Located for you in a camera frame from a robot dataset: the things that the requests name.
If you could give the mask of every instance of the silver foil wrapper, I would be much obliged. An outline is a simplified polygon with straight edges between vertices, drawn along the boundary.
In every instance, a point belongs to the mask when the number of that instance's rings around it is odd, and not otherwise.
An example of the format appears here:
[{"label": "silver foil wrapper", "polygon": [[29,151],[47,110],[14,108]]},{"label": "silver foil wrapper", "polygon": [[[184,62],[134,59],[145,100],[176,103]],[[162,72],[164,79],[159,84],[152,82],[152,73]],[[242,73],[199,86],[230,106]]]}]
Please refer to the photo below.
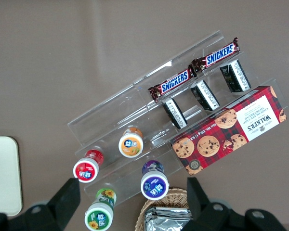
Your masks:
[{"label": "silver foil wrapper", "polygon": [[144,231],[180,231],[192,219],[186,208],[153,207],[144,215]]}]

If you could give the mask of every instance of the clear acrylic organizer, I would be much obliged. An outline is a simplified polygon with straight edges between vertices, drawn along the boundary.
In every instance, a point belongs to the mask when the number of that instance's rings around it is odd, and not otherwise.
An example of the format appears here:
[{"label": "clear acrylic organizer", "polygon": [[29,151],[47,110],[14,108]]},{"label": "clear acrylic organizer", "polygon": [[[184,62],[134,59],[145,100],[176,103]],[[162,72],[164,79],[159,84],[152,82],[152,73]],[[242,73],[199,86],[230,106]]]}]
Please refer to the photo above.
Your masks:
[{"label": "clear acrylic organizer", "polygon": [[[171,97],[177,102],[188,122],[184,129],[178,130],[170,121],[161,102],[156,103],[152,100],[148,88],[184,71],[193,59],[217,51],[228,43],[220,31],[210,35],[68,124],[81,144],[80,149],[76,151],[79,158],[84,157],[90,149],[99,149],[104,154],[105,160],[97,178],[84,187],[92,201],[97,191],[104,187],[116,191],[116,205],[138,194],[142,178],[141,169],[148,160],[160,161],[166,176],[182,168],[168,141],[215,112],[203,110],[190,91],[189,88],[195,80],[206,81],[218,99],[220,108],[259,85],[258,77],[246,54],[241,52],[214,64],[202,73],[198,72],[196,78],[161,98]],[[219,69],[224,63],[236,59],[240,61],[251,84],[249,91],[231,93]],[[282,96],[276,81],[271,80],[266,84],[272,85],[277,95]],[[285,105],[283,97],[278,98],[281,104]],[[137,127],[144,135],[143,152],[136,158],[126,158],[118,149],[118,142],[128,127]]]}]

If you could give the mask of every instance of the candy bar wrapper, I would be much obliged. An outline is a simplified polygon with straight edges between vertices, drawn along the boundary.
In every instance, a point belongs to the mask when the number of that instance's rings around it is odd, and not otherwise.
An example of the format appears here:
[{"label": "candy bar wrapper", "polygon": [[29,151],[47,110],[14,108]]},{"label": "candy bar wrapper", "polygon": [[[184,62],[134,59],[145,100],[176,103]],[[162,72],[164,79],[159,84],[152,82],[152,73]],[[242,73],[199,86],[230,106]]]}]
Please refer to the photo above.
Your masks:
[{"label": "candy bar wrapper", "polygon": [[145,231],[180,231],[192,220],[187,208],[153,207],[144,215]]},{"label": "candy bar wrapper", "polygon": [[217,98],[207,85],[206,81],[201,80],[193,83],[191,85],[191,91],[203,109],[213,111],[220,106]]},{"label": "candy bar wrapper", "polygon": [[220,67],[220,70],[231,92],[243,92],[250,89],[250,82],[239,60],[227,63]]},{"label": "candy bar wrapper", "polygon": [[228,58],[229,56],[240,52],[239,45],[237,44],[237,38],[233,39],[233,42],[224,46],[223,48],[208,54],[205,57],[197,58],[192,61],[192,67],[195,72],[203,71],[215,63]]},{"label": "candy bar wrapper", "polygon": [[169,118],[178,129],[182,129],[187,126],[187,121],[174,99],[168,98],[163,100],[162,104]]},{"label": "candy bar wrapper", "polygon": [[169,79],[166,79],[164,82],[157,84],[153,87],[150,87],[148,90],[152,96],[152,99],[155,102],[158,102],[158,99],[167,94],[168,92],[176,89],[178,86],[186,83],[190,79],[196,77],[196,73],[194,72],[191,65],[188,66],[183,72],[178,73],[177,75],[172,76]]}]

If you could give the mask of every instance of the cookie box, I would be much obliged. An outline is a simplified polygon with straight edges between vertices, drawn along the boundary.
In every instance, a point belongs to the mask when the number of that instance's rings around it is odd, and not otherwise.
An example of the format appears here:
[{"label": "cookie box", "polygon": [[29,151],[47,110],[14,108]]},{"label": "cookie box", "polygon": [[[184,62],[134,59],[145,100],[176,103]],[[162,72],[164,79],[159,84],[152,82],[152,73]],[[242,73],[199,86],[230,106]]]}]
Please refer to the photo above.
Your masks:
[{"label": "cookie box", "polygon": [[171,140],[190,175],[286,120],[271,86],[259,86]]}]

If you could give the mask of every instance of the chocolate chip cookie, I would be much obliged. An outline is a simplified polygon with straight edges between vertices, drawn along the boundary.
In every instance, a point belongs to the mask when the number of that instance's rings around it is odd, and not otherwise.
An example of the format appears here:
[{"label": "chocolate chip cookie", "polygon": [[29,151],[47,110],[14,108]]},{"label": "chocolate chip cookie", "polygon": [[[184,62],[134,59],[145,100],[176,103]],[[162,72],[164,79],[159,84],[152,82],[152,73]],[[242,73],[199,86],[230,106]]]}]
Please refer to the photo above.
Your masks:
[{"label": "chocolate chip cookie", "polygon": [[287,119],[286,114],[284,113],[284,109],[281,109],[280,113],[279,113],[279,122],[283,122]]},{"label": "chocolate chip cookie", "polygon": [[236,111],[234,109],[226,110],[215,118],[216,125],[223,129],[231,128],[236,121]]},{"label": "chocolate chip cookie", "polygon": [[276,95],[276,93],[275,93],[275,91],[274,91],[274,89],[273,89],[272,86],[270,87],[270,90],[271,90],[272,95],[273,95],[275,98],[277,98],[277,95]]},{"label": "chocolate chip cookie", "polygon": [[193,153],[195,146],[189,138],[183,138],[177,141],[172,146],[172,148],[175,151],[175,153],[178,155],[178,157],[187,158]]},{"label": "chocolate chip cookie", "polygon": [[247,143],[246,138],[240,134],[233,135],[231,141],[233,144],[233,151]]},{"label": "chocolate chip cookie", "polygon": [[215,155],[220,148],[220,143],[214,136],[204,136],[197,143],[198,152],[204,157]]},{"label": "chocolate chip cookie", "polygon": [[223,148],[226,149],[230,145],[232,145],[232,143],[229,140],[225,140],[225,142],[223,143]]}]

